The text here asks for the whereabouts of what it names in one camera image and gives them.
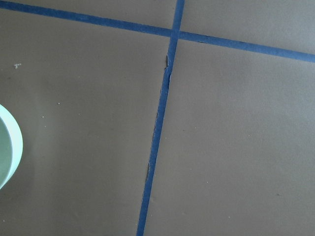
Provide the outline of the green bowl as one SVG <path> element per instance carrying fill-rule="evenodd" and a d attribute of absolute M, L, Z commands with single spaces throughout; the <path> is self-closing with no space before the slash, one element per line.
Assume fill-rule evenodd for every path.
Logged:
<path fill-rule="evenodd" d="M 23 153 L 23 137 L 14 116 L 0 106 L 0 188 L 17 170 Z"/>

